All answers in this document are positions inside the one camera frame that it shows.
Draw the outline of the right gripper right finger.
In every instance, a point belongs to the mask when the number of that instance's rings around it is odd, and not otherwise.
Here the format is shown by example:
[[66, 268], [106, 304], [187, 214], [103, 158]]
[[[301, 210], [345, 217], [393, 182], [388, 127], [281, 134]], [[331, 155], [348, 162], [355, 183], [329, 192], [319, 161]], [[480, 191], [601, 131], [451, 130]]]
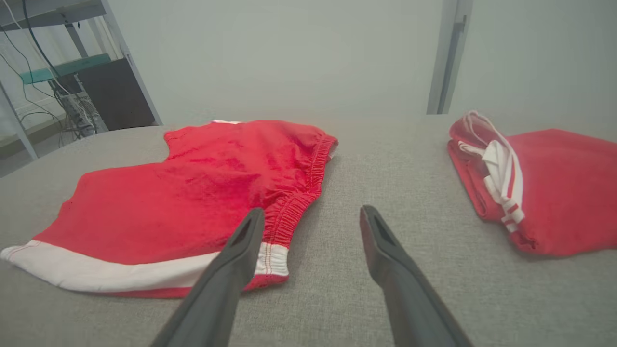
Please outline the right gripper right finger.
[[361, 235], [372, 279], [383, 290], [397, 347], [471, 347], [441, 297], [370, 205], [361, 207]]

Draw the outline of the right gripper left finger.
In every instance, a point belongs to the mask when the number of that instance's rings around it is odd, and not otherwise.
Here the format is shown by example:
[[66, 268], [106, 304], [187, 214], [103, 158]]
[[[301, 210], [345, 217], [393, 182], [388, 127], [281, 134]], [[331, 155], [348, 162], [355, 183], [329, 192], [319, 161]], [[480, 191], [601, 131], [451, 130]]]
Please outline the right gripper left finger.
[[264, 230], [264, 211], [250, 210], [158, 333], [153, 347], [227, 347], [240, 295], [255, 275]]

